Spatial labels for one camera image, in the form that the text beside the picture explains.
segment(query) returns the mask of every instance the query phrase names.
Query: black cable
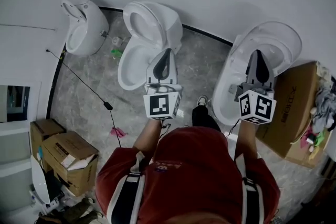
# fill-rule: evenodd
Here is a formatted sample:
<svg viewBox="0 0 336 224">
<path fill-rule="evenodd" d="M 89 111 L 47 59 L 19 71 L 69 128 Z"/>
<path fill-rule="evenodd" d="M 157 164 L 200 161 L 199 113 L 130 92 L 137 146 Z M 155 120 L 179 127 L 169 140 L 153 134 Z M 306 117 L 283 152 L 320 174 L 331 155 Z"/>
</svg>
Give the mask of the black cable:
<svg viewBox="0 0 336 224">
<path fill-rule="evenodd" d="M 167 130 L 166 130 L 163 134 L 161 134 L 161 135 L 159 136 L 159 139 L 160 139 L 161 137 L 163 137 L 165 134 L 168 133 L 171 124 L 170 124 L 170 123 L 167 123 L 167 124 L 164 125 L 164 126 L 165 126 L 164 128 L 167 128 Z"/>
<path fill-rule="evenodd" d="M 50 50 L 46 50 L 47 52 L 49 52 L 49 53 L 51 53 L 52 55 L 54 55 L 58 60 L 61 60 L 61 59 L 59 59 L 52 51 L 50 51 Z M 105 103 L 105 101 L 103 100 L 103 98 L 102 97 L 100 97 L 95 91 L 93 91 L 92 89 L 91 89 L 91 87 L 90 86 L 88 86 L 84 81 L 82 81 L 82 79 L 79 77 L 79 76 L 77 76 L 76 74 L 75 74 L 75 72 L 73 72 L 71 69 L 70 69 L 70 67 L 68 67 L 65 63 L 63 63 L 63 61 L 62 61 L 62 64 L 63 65 L 65 65 L 71 72 L 72 72 L 72 74 L 74 74 L 81 82 L 83 82 L 96 96 L 98 96 L 99 97 L 99 99 L 101 100 L 101 101 L 103 101 L 104 103 Z"/>
<path fill-rule="evenodd" d="M 240 119 L 238 119 L 238 121 L 235 123 L 235 125 L 233 125 L 233 127 L 230 129 L 229 134 L 227 135 L 226 138 L 228 138 L 232 134 L 233 129 L 236 127 L 236 125 L 238 124 L 239 121 L 240 121 Z"/>
<path fill-rule="evenodd" d="M 120 139 L 119 139 L 119 131 L 117 130 L 117 128 L 115 127 L 115 124 L 114 124 L 114 120 L 113 120 L 113 117 L 112 117 L 112 111 L 110 110 L 110 114 L 111 114 L 111 119 L 112 119 L 112 123 L 113 123 L 113 127 L 115 129 L 115 132 L 117 133 L 117 139 L 118 139 L 118 142 L 119 142 L 119 147 L 122 147 L 121 144 L 120 144 Z"/>
<path fill-rule="evenodd" d="M 50 51 L 50 50 L 46 50 L 47 52 L 49 52 L 49 53 L 51 53 L 52 55 L 54 55 L 58 60 L 60 60 L 61 61 L 61 59 L 59 59 L 52 51 Z M 102 97 L 100 97 L 95 91 L 93 91 L 92 89 L 91 89 L 91 87 L 90 86 L 88 86 L 84 81 L 82 81 L 82 79 L 79 77 L 79 76 L 77 76 L 76 75 L 76 73 L 75 72 L 73 72 L 65 63 L 63 63 L 63 61 L 61 61 L 61 63 L 62 63 L 62 65 L 64 65 L 64 66 L 66 66 L 70 71 L 71 71 L 71 73 L 72 74 L 74 74 L 82 83 L 84 83 L 84 85 L 86 86 L 86 87 L 88 87 L 96 96 L 98 96 L 99 97 L 99 99 L 101 100 L 101 101 L 103 101 L 103 103 L 104 103 L 104 106 L 105 106 L 105 108 L 108 110 L 108 111 L 110 111 L 110 114 L 111 114 L 111 119 L 112 119 L 112 123 L 113 123 L 113 127 L 114 127 L 114 129 L 115 129 L 115 132 L 116 132 L 116 134 L 117 134 L 117 139 L 118 139 L 118 142 L 119 142 L 119 146 L 121 147 L 121 144 L 120 144 L 120 139 L 119 139 L 119 136 L 118 136 L 118 134 L 120 134 L 120 132 L 117 130 L 117 128 L 115 127 L 115 124 L 114 124 L 114 120 L 113 120 L 113 116 L 112 116 L 112 109 L 113 109 L 113 107 L 111 106 L 111 104 L 109 103 L 109 102 L 105 102 L 104 100 L 103 100 L 103 98 Z"/>
</svg>

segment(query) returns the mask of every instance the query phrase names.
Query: fiducial marker cube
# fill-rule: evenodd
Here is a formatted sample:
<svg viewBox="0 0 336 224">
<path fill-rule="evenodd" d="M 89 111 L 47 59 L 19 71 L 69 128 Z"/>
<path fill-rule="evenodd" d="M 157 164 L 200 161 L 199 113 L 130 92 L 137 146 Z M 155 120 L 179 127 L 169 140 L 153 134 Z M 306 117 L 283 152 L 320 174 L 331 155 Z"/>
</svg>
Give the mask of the fiducial marker cube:
<svg viewBox="0 0 336 224">
<path fill-rule="evenodd" d="M 180 104 L 179 92 L 155 93 L 143 96 L 147 118 L 167 120 L 176 117 Z"/>
<path fill-rule="evenodd" d="M 238 99 L 240 119 L 258 125 L 272 121 L 276 100 L 251 90 L 244 92 Z"/>
</svg>

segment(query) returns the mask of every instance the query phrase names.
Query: gray tile floor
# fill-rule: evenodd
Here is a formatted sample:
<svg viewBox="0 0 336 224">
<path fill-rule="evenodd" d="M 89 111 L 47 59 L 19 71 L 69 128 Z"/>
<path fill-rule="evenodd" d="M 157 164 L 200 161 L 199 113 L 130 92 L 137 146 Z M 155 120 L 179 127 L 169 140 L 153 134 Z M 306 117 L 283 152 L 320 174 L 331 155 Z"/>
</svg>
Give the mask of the gray tile floor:
<svg viewBox="0 0 336 224">
<path fill-rule="evenodd" d="M 111 24 L 110 36 L 121 38 L 130 34 L 119 12 L 104 12 Z M 144 88 L 125 91 L 118 84 L 119 58 L 111 54 L 111 40 L 106 39 L 94 55 L 65 56 L 66 63 L 81 79 L 113 106 L 116 127 L 128 133 L 121 139 L 123 147 L 131 147 L 144 127 L 147 118 L 143 106 Z M 171 120 L 171 130 L 191 124 L 191 112 L 201 94 L 212 96 L 217 77 L 230 47 L 209 37 L 184 30 L 182 48 L 177 54 L 179 83 L 184 87 L 180 109 L 183 118 Z M 56 85 L 51 116 L 66 129 L 76 131 L 100 151 L 98 170 L 118 146 L 112 128 L 110 113 L 101 100 L 83 85 L 66 67 L 62 66 Z M 228 127 L 220 124 L 222 131 Z M 284 161 L 258 142 L 258 151 L 273 173 L 281 190 L 278 215 L 289 220 L 299 209 L 300 203 L 311 197 L 321 185 L 321 165 L 307 169 Z"/>
</svg>

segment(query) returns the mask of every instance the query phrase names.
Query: red hoodie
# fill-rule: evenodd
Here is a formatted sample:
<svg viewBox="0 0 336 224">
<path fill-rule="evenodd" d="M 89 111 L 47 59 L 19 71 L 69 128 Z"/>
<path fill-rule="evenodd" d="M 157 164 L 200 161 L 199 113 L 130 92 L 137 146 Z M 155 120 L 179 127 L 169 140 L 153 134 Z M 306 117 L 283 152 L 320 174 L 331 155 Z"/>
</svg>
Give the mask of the red hoodie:
<svg viewBox="0 0 336 224">
<path fill-rule="evenodd" d="M 135 148 L 117 148 L 96 182 L 97 201 L 107 208 L 119 180 L 135 164 Z M 280 190 L 263 159 L 245 159 L 247 177 L 262 189 L 265 222 L 278 206 Z M 243 190 L 240 172 L 229 156 L 221 132 L 207 127 L 178 128 L 163 137 L 143 173 L 146 176 L 138 224 L 162 223 L 189 212 L 218 214 L 241 223 Z"/>
</svg>

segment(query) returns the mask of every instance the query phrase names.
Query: wall-mounted toilet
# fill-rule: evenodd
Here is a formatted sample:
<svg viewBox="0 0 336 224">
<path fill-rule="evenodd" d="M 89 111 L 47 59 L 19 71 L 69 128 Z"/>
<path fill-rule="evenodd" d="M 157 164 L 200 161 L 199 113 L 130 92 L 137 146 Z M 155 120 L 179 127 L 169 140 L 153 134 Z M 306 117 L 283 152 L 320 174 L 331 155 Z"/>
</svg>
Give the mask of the wall-mounted toilet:
<svg viewBox="0 0 336 224">
<path fill-rule="evenodd" d="M 63 0 L 61 7 L 70 19 L 67 51 L 79 56 L 96 53 L 105 40 L 101 34 L 109 31 L 109 24 L 99 7 L 89 0 L 79 5 Z"/>
<path fill-rule="evenodd" d="M 240 118 L 235 101 L 237 86 L 246 81 L 246 69 L 255 50 L 264 53 L 274 76 L 287 70 L 299 57 L 302 42 L 298 33 L 281 22 L 264 22 L 238 35 L 224 63 L 212 97 L 214 114 L 225 125 Z"/>
<path fill-rule="evenodd" d="M 146 82 L 148 65 L 162 50 L 181 48 L 182 24 L 174 10 L 154 2 L 131 2 L 123 18 L 132 37 L 118 66 L 118 82 L 134 90 Z"/>
</svg>

